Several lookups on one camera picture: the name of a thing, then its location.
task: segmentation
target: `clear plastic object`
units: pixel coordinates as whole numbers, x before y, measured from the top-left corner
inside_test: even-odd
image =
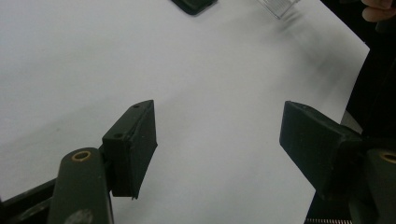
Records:
[[[281,19],[286,12],[300,0],[258,0],[275,17]]]

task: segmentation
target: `finger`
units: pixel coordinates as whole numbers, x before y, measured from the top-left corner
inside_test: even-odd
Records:
[[[390,9],[392,0],[361,0],[368,7],[376,7],[381,9]]]
[[[378,9],[367,7],[363,10],[362,16],[367,21],[385,21],[396,15],[396,8]]]

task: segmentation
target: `white table surface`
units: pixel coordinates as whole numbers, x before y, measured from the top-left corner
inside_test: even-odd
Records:
[[[198,17],[169,0],[0,3],[0,195],[155,101],[158,144],[120,223],[303,223],[314,190],[278,143],[283,104],[340,121],[368,48],[316,0],[278,21],[256,0]]]

